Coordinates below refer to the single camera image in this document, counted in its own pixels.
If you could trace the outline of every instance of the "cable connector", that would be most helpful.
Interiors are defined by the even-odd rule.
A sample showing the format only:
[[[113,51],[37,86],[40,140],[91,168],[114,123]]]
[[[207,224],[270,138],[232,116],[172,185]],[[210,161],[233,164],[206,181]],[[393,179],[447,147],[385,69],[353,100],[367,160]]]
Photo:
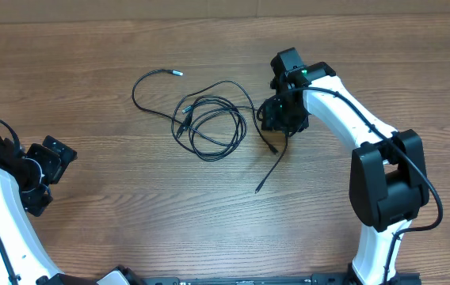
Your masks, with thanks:
[[[179,139],[183,133],[188,130],[188,126],[192,123],[192,117],[193,112],[189,112],[188,115],[186,115],[185,120],[183,121],[183,124],[179,126],[177,129],[176,137]]]
[[[183,114],[186,114],[187,112],[190,112],[190,111],[192,111],[192,110],[193,110],[193,106],[190,105],[190,106],[184,108],[183,111],[181,111],[181,112],[182,112]]]
[[[257,186],[257,189],[255,189],[255,194],[257,194],[260,191],[260,189],[262,188],[262,186],[264,186],[266,179],[267,179],[267,177],[264,178],[264,180]]]
[[[177,75],[177,76],[183,76],[183,73],[180,72],[179,70],[171,70],[170,73]]]

